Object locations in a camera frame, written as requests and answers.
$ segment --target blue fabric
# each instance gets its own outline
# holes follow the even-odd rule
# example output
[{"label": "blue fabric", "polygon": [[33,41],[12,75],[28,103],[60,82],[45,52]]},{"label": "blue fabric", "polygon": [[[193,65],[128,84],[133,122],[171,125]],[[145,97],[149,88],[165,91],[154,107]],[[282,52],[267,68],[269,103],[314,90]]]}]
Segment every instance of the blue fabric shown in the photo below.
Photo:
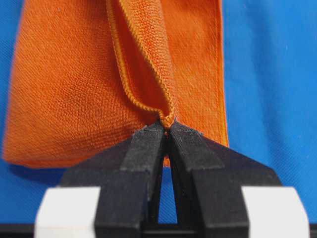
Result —
[{"label": "blue fabric", "polygon": [[158,223],[177,223],[172,174],[169,167],[163,167]]},{"label": "blue fabric", "polygon": [[230,147],[295,186],[317,223],[317,1],[224,0]]},{"label": "blue fabric", "polygon": [[[4,133],[7,91],[22,1],[0,1],[0,138]],[[0,223],[33,223],[45,190],[63,170],[30,170],[0,158]]]},{"label": "blue fabric", "polygon": [[[22,1],[0,1],[0,137]],[[230,147],[273,167],[295,186],[317,223],[317,1],[223,0]],[[31,223],[63,170],[29,170],[0,159],[0,223]],[[170,169],[161,223],[176,222]]]}]

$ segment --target white block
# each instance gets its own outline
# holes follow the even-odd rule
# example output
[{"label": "white block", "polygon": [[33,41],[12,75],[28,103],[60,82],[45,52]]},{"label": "white block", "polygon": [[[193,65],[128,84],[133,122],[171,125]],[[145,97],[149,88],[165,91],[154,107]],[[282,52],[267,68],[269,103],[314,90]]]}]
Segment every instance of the white block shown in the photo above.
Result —
[{"label": "white block", "polygon": [[35,238],[95,238],[100,187],[49,188],[35,221]]},{"label": "white block", "polygon": [[293,187],[243,186],[249,238],[309,238],[309,221]]}]

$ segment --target orange towel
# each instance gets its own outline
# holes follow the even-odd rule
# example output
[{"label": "orange towel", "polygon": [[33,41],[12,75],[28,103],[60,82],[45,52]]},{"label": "orange towel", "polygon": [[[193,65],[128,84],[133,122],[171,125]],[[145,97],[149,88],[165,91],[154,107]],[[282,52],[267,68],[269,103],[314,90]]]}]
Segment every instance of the orange towel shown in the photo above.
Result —
[{"label": "orange towel", "polygon": [[28,0],[3,157],[74,165],[160,119],[228,145],[220,0]]}]

